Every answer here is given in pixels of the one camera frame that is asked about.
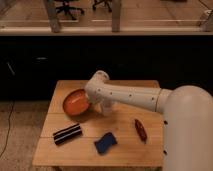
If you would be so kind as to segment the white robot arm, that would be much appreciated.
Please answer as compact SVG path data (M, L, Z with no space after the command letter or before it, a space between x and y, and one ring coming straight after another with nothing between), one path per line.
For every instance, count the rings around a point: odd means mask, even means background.
M120 102L163 115L162 171L213 171L213 96L185 85L173 90L112 85L98 70L86 83L92 103Z

